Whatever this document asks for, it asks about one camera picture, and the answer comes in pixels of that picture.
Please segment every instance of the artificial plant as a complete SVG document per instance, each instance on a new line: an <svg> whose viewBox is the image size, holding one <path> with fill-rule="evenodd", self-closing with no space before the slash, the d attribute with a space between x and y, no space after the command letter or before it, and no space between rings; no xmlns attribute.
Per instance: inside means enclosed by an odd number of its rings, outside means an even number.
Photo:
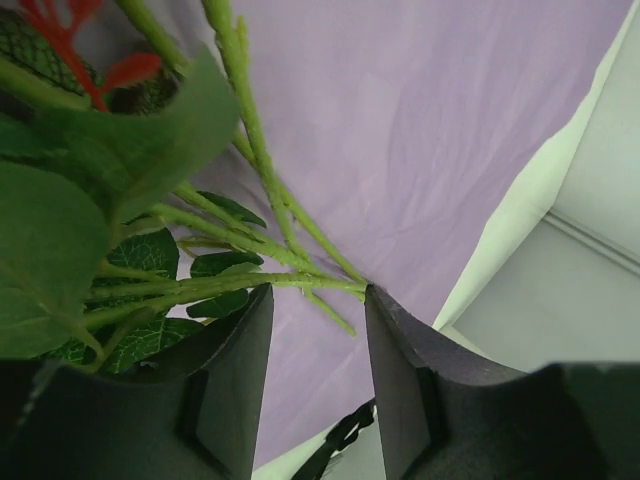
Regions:
<svg viewBox="0 0 640 480"><path fill-rule="evenodd" d="M121 372L242 308L263 283L301 288L355 334L312 289L362 297L365 281L277 177L249 84L246 26L227 0L202 2L226 76L206 49L184 58L142 1L117 3L150 49L104 77L73 47L101 0L67 0L68 25L54 0L19 3L0 10L0 89L19 101L0 114L0 358ZM285 245L253 212L188 182L231 144L259 173ZM169 193L182 206L166 203ZM351 281L313 264L290 214ZM171 225L194 234L176 241ZM183 280L179 248L194 257ZM260 255L296 272L259 273ZM168 318L179 304L200 321Z"/></svg>

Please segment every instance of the plant branch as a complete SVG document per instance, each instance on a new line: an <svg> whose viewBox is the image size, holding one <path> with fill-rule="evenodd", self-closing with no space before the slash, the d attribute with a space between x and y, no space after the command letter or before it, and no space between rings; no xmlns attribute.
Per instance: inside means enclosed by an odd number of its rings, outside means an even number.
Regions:
<svg viewBox="0 0 640 480"><path fill-rule="evenodd" d="M217 293L224 293L241 288L257 287L264 283L271 283L281 287L334 288L360 293L365 290L365 286L358 283L311 277L299 273L238 273L156 283L126 283L108 287L95 287L89 291L89 295L85 298L85 301L93 302L110 298L137 297L143 295L175 295L193 289L213 287L222 289Z"/></svg>
<svg viewBox="0 0 640 480"><path fill-rule="evenodd" d="M251 145L242 132L236 131L233 137L233 145L236 147L240 155L247 159L247 161L255 168L256 160L251 150ZM309 232L313 239L320 245L333 260L349 275L354 281L360 283L367 283L367 281L358 273L358 270L347 260L338 249L331 243L331 240L320 230L315 224L306 210L298 203L296 198L287 190L287 188L279 183L280 192L285 206L293 213L300 225Z"/></svg>
<svg viewBox="0 0 640 480"><path fill-rule="evenodd" d="M186 303L197 302L200 300L206 300L211 297L215 297L225 292L238 290L240 288L250 288L262 285L264 283L271 283L274 286L279 287L319 287L319 288L340 288L351 289L359 292L364 292L364 285L358 285L355 283L341 282L338 280L328 280L310 277L308 275L300 274L288 274L288 273L250 273L240 275L221 275L212 278L192 278L187 280L180 280L176 282L179 285L179 290L171 291L165 290L168 294L158 298L152 298L149 300L142 300L138 302L126 303L113 308L106 308L102 310L94 310L85 314L83 325L88 329L99 328L110 323L115 323L121 317L128 315L140 308L150 307L155 312L159 313L175 305L182 305ZM132 288L131 291L136 292L142 287L154 286L158 287L155 293L160 293L164 289L164 285L160 283L155 284L131 284L127 285ZM111 298L109 295L113 295L114 289L120 286L114 287L102 287L109 290L92 290L92 298ZM137 293L127 293L127 295L137 295Z"/></svg>
<svg viewBox="0 0 640 480"><path fill-rule="evenodd" d="M322 298L313 293L310 289L303 289L304 296L311 303L315 304L320 310L326 313L329 318L331 318L334 322L336 322L339 326L341 326L344 330L347 331L349 335L355 337L358 335L355 328L347 322L342 316L336 312L327 302L325 302Z"/></svg>
<svg viewBox="0 0 640 480"><path fill-rule="evenodd" d="M200 195L195 188L188 181L182 182L178 188L173 191L173 194L188 203L189 205L199 208L204 213L211 215L216 220L219 220L227 227L244 233L249 238L253 237L256 240L260 240L262 243L268 243L273 241L271 238L264 234L257 232L246 223L238 220L233 215L229 214L225 209L220 208L213 202L210 202L205 197Z"/></svg>
<svg viewBox="0 0 640 480"><path fill-rule="evenodd" d="M87 110L91 107L88 95L80 96L56 88L2 57L0 88L35 109L63 107Z"/></svg>
<svg viewBox="0 0 640 480"><path fill-rule="evenodd" d="M154 272L148 272L145 270L136 270L134 268L118 267L106 260L102 261L100 268L96 273L96 277L107 278L133 278L137 280L144 280L146 282L168 282L170 279L158 275Z"/></svg>
<svg viewBox="0 0 640 480"><path fill-rule="evenodd" d="M289 221L287 209L280 196L273 162L267 151L266 140L249 81L248 62L245 55L246 38L241 41L238 36L238 30L242 32L246 29L236 30L234 28L233 13L228 0L202 0L202 5L209 24L216 31L216 44L220 50L229 83L231 83L240 103L240 116L245 125L251 148L255 153L257 172L264 184L271 209L282 231L285 243L292 252L309 261L309 254L298 243Z"/></svg>
<svg viewBox="0 0 640 480"><path fill-rule="evenodd" d="M299 270L313 275L326 277L327 273L320 270L311 262L303 260L290 250L278 245L277 243L261 243L257 240L252 240L243 235L235 233L230 230L226 230L219 225L214 225L211 222L207 222L205 219L199 217L190 212L185 212L179 208L171 207L162 203L158 203L151 208L151 212L154 215L162 217L165 223L177 223L189 228L200 230L214 238L220 239L224 242L235 245L243 250L248 250L255 253L261 253L277 260L283 265L291 265Z"/></svg>
<svg viewBox="0 0 640 480"><path fill-rule="evenodd" d="M184 76L189 66L174 40L167 34L143 0L116 0L129 21L142 33L162 60L178 74Z"/></svg>

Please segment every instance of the dark green leaf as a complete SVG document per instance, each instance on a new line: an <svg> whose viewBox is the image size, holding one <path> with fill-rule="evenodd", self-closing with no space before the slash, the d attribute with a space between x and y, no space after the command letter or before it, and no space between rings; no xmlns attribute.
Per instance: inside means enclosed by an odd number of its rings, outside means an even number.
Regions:
<svg viewBox="0 0 640 480"><path fill-rule="evenodd" d="M55 148L27 125L0 113L0 155L44 157L54 152Z"/></svg>
<svg viewBox="0 0 640 480"><path fill-rule="evenodd" d="M107 261L117 267L155 272L157 275L175 279L178 273L180 253L171 232L162 230L147 235L135 235L124 240L118 248L107 255ZM131 278L96 278L94 287L108 287L125 283L139 283ZM89 310L113 307L125 302L144 300L149 297L127 297L89 305Z"/></svg>
<svg viewBox="0 0 640 480"><path fill-rule="evenodd" d="M178 246L167 228L129 237L107 256L109 263L118 267L158 272L171 279L176 278L179 259Z"/></svg>
<svg viewBox="0 0 640 480"><path fill-rule="evenodd" d="M165 68L154 78L133 87L115 89L109 108L114 113L150 115L162 111L177 91L171 70Z"/></svg>
<svg viewBox="0 0 640 480"><path fill-rule="evenodd" d="M64 178L0 162L0 357L30 358L69 339L109 229Z"/></svg>
<svg viewBox="0 0 640 480"><path fill-rule="evenodd" d="M200 255L191 264L191 277L215 277L233 265L252 263L262 265L264 260L252 252L220 252Z"/></svg>
<svg viewBox="0 0 640 480"><path fill-rule="evenodd" d="M14 10L0 7L0 57L28 71L50 85L79 96L86 95L75 75L49 42ZM102 80L83 62L96 84Z"/></svg>
<svg viewBox="0 0 640 480"><path fill-rule="evenodd" d="M203 325L184 318L158 318L127 335L109 356L103 369L122 372L134 363L175 345L202 330Z"/></svg>
<svg viewBox="0 0 640 480"><path fill-rule="evenodd" d="M260 265L255 263L236 263L229 268L225 268L219 275L239 275L241 273L257 273L260 271Z"/></svg>
<svg viewBox="0 0 640 480"><path fill-rule="evenodd" d="M175 101L149 116L51 109L35 122L72 155L41 168L68 172L106 209L130 220L219 154L231 141L238 104L208 51L200 54ZM105 202L105 194L110 202Z"/></svg>
<svg viewBox="0 0 640 480"><path fill-rule="evenodd" d="M191 318L223 318L240 310L249 301L247 290L226 292L203 302L189 305L187 314Z"/></svg>
<svg viewBox="0 0 640 480"><path fill-rule="evenodd" d="M255 225L260 225L261 227L267 228L267 223L263 219L261 219L251 210L240 205L235 200L231 200L230 198L223 197L222 195L217 195L211 192L198 192L198 193L203 197L205 197L207 200L209 200L211 203L224 209L228 214L235 217L236 219L246 223L253 223Z"/></svg>
<svg viewBox="0 0 640 480"><path fill-rule="evenodd" d="M46 358L60 358L66 360L69 363L81 365L84 359L85 350L87 346L79 342L78 340L71 339L67 341L60 348L56 348L51 352L45 354Z"/></svg>

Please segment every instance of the lavender fabric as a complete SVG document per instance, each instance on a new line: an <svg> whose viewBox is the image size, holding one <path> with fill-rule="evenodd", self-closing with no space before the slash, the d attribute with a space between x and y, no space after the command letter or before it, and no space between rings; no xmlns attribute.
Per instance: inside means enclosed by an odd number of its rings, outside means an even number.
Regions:
<svg viewBox="0 0 640 480"><path fill-rule="evenodd" d="M588 92L631 3L234 6L249 26L252 82L278 173L367 278L431 323L516 175ZM185 51L213 46L198 0L147 4ZM109 64L136 35L107 10L92 34L114 44L95 47ZM256 209L277 236L246 162L227 155L194 181ZM276 291L256 467L373 396L362 304L324 296L360 335L347 336L298 291Z"/></svg>

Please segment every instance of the black strap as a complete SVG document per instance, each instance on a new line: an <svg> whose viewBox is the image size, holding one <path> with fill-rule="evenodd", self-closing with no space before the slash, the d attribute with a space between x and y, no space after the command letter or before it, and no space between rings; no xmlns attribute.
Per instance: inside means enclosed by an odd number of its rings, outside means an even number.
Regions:
<svg viewBox="0 0 640 480"><path fill-rule="evenodd" d="M355 442L360 430L373 423L374 405L375 402L370 400L340 420L327 434L324 444L309 457L291 480L320 480L329 465L331 456Z"/></svg>

